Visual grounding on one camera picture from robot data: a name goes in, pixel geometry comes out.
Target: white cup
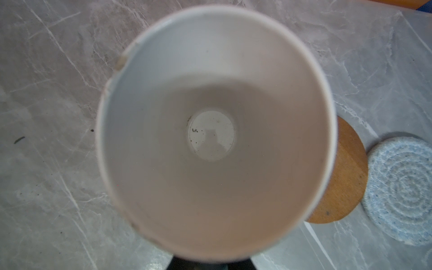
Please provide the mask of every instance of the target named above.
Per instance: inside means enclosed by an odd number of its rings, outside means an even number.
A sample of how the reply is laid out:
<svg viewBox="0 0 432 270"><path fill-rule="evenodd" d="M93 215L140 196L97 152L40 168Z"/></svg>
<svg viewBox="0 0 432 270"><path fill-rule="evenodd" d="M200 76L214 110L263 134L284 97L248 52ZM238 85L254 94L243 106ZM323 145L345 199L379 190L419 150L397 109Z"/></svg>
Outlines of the white cup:
<svg viewBox="0 0 432 270"><path fill-rule="evenodd" d="M229 6L138 36L102 94L99 167L113 204L177 256L232 261L317 205L335 156L331 92L287 28Z"/></svg>

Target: orange object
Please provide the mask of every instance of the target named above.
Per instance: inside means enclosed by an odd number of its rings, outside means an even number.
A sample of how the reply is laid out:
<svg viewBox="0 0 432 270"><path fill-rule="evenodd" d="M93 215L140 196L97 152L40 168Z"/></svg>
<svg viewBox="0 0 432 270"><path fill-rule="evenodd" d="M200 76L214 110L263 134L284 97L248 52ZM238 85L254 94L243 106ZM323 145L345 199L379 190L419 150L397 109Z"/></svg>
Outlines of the orange object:
<svg viewBox="0 0 432 270"><path fill-rule="evenodd" d="M416 10L428 2L428 0L372 0L384 4L406 7L408 9Z"/></svg>
<svg viewBox="0 0 432 270"><path fill-rule="evenodd" d="M338 142L333 173L310 223L330 223L346 217L363 198L368 182L368 157L356 131L337 118Z"/></svg>

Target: black object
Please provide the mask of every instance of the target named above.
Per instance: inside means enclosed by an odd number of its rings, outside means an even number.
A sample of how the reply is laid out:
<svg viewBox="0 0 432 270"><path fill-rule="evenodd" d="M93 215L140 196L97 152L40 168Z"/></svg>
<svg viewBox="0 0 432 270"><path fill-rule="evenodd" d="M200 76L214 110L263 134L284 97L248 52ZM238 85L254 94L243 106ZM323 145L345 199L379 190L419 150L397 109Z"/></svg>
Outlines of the black object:
<svg viewBox="0 0 432 270"><path fill-rule="evenodd" d="M204 264L173 257L166 270L257 270L250 259L229 264Z"/></svg>
<svg viewBox="0 0 432 270"><path fill-rule="evenodd" d="M15 144L15 143L21 141L21 140L24 139L24 138L25 138L25 136L22 136L21 138L17 139L13 144Z"/></svg>

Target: round wooden lid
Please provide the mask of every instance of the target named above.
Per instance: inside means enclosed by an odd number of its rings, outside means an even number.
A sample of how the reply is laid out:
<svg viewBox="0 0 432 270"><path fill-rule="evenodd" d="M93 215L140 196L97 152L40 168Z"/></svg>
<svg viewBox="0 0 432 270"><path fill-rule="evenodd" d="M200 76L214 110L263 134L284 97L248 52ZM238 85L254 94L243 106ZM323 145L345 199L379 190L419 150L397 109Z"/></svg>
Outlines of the round wooden lid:
<svg viewBox="0 0 432 270"><path fill-rule="evenodd" d="M329 223L346 217L363 198L368 182L368 157L356 131L337 118L338 142L333 173L327 189L309 219Z"/></svg>

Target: round coaster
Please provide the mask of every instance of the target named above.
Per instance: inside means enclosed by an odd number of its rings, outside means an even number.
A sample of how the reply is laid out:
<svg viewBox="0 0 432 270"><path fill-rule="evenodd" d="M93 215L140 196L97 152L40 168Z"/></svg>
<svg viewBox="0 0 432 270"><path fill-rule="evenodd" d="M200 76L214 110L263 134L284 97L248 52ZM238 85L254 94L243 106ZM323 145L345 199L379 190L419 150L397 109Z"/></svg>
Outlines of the round coaster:
<svg viewBox="0 0 432 270"><path fill-rule="evenodd" d="M356 131L337 118L338 142L333 172L310 223L329 223L346 217L362 200L368 181L368 158Z"/></svg>
<svg viewBox="0 0 432 270"><path fill-rule="evenodd" d="M371 221L408 245L432 243L432 146L423 140L385 140L368 154L362 204Z"/></svg>

